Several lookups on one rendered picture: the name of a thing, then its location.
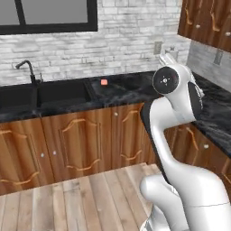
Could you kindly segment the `black faucet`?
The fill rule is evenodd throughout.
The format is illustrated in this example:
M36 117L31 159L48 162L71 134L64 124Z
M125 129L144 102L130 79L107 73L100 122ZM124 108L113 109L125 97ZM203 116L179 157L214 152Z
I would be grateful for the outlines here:
M25 63L27 63L28 66L29 66L30 78L31 78L32 84L33 84L34 86L38 86L38 85L41 83L41 81L35 77L35 75L34 75L34 73L33 73L33 69L32 69L32 64L31 64L31 62L30 62L29 60L23 60L22 62L16 64L15 67L16 67L17 69L19 69L19 68L21 68L22 65L24 65Z

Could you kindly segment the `wooden cabinet door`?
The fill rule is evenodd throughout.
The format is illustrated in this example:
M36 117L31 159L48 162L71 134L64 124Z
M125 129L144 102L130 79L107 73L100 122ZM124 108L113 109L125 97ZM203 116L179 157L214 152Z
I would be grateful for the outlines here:
M211 0L208 19L208 45L231 52L231 0Z
M202 42L206 31L207 0L183 0L178 35Z
M155 163L155 153L144 128L140 111L143 103L112 108L112 168L145 162Z
M179 125L164 131L172 155L189 165L213 171L221 177L226 156L193 124Z
M53 182L41 120L0 123L0 196Z
M231 159L226 158L224 166L221 171L222 181L226 186L228 197L231 200Z
M109 108L45 116L42 128L56 182L112 169Z

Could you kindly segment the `black sink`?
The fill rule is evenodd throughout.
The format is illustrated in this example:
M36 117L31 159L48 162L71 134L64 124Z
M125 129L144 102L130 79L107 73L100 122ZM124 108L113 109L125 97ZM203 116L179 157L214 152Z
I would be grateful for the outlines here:
M85 79L0 87L0 111L22 111L86 103L96 98Z

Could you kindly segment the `grey wall outlet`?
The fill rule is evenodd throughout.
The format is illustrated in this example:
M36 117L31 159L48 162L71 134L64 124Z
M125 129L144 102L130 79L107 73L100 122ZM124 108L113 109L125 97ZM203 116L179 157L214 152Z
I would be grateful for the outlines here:
M214 59L214 63L216 65L220 65L222 57L223 57L223 51L217 50L216 55L215 55L215 59Z
M178 60L179 51L174 46L167 48L165 52L169 53L175 60Z
M162 51L162 42L155 42L153 54L154 55L160 54L161 51Z

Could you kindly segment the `wooden lower cabinet door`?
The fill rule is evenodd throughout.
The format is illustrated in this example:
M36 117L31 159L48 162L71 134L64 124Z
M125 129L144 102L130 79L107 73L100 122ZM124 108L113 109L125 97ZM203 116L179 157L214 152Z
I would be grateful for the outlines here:
M0 196L53 182L41 120L0 123Z
M42 128L56 182L112 169L109 108L45 116Z
M164 131L172 155L189 165L213 171L221 177L226 156L193 124L179 125Z
M226 186L228 197L231 200L231 159L226 158L224 166L221 171L222 181Z
M155 153L144 128L140 111L143 103L112 108L112 168L145 162L155 163Z

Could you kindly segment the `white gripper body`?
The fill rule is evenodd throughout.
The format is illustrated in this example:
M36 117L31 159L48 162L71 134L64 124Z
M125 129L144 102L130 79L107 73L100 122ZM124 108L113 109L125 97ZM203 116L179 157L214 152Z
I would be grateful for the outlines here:
M162 66L169 66L169 65L177 64L177 61L169 53L160 54L159 62L162 64Z

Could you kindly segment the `wooden upper cabinet door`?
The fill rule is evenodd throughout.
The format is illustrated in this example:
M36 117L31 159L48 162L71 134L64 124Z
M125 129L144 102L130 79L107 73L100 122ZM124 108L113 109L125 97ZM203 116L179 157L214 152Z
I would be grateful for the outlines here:
M183 0L178 35L202 42L206 31L207 0Z
M211 0L208 19L208 45L231 52L231 0Z

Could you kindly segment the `black framed window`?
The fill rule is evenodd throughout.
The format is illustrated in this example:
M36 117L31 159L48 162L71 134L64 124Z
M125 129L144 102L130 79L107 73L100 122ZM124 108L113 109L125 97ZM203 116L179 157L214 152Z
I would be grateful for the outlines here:
M0 0L0 35L96 31L97 0Z

